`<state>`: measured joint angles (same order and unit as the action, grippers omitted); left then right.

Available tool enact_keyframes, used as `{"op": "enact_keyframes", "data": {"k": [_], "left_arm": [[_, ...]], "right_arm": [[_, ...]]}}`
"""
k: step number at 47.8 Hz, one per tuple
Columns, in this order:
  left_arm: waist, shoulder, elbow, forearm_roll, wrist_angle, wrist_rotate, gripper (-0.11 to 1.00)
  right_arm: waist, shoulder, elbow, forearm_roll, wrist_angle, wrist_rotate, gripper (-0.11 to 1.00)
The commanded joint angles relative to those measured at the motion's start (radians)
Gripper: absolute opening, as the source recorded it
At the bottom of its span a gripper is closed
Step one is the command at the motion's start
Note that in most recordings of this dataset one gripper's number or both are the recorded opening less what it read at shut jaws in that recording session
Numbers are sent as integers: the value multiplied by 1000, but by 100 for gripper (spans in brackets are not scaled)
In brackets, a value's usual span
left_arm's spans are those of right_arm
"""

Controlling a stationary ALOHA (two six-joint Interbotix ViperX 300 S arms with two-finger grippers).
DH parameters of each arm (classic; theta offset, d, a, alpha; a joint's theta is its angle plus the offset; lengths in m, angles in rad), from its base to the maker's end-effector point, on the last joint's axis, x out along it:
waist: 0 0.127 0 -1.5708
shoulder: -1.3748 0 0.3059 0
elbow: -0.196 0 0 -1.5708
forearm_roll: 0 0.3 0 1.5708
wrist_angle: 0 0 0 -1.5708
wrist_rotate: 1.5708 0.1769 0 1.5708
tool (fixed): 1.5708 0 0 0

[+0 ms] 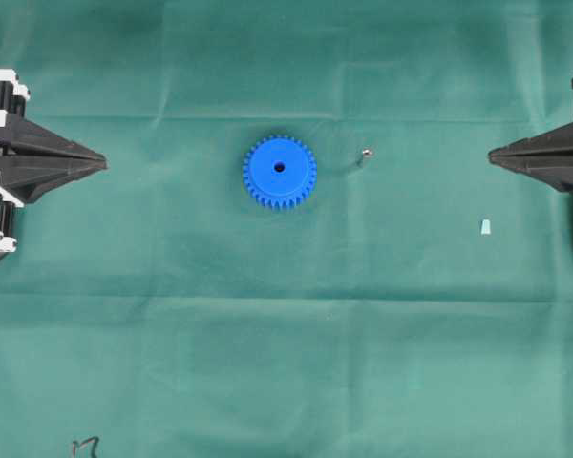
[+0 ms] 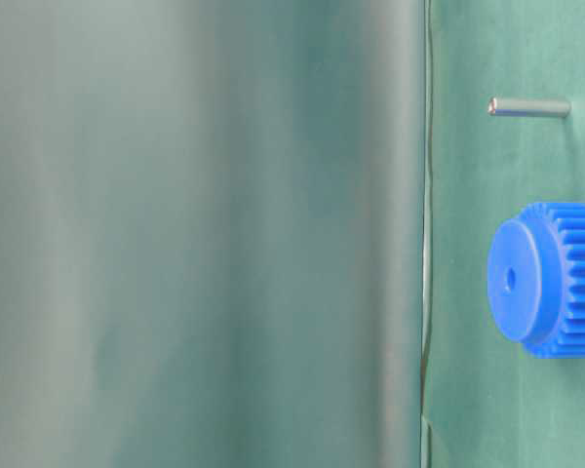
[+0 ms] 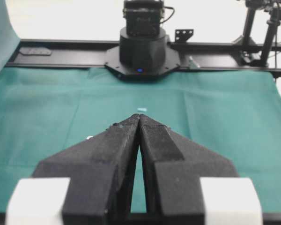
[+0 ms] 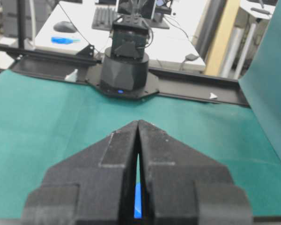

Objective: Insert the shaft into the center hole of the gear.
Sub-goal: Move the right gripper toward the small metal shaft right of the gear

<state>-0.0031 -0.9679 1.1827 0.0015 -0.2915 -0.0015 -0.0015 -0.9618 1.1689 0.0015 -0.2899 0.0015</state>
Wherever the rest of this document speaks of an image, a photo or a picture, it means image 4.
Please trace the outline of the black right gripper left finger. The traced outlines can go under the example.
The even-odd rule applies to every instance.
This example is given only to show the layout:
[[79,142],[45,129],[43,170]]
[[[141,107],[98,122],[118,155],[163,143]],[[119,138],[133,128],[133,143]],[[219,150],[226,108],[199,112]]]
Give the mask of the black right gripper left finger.
[[138,122],[51,166],[29,193],[24,225],[124,225],[133,218]]

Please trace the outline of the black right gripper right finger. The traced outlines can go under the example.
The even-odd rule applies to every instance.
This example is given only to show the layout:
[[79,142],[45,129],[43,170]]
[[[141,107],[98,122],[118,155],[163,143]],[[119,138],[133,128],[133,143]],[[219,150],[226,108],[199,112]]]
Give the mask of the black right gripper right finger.
[[140,120],[143,217],[149,225],[251,225],[246,192],[227,166]]

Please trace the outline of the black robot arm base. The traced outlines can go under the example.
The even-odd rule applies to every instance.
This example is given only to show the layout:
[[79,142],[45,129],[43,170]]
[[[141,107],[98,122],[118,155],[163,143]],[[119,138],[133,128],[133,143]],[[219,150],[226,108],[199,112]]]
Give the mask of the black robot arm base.
[[149,27],[138,14],[121,15],[112,23],[112,44],[104,52],[100,82],[112,89],[134,91],[146,85]]

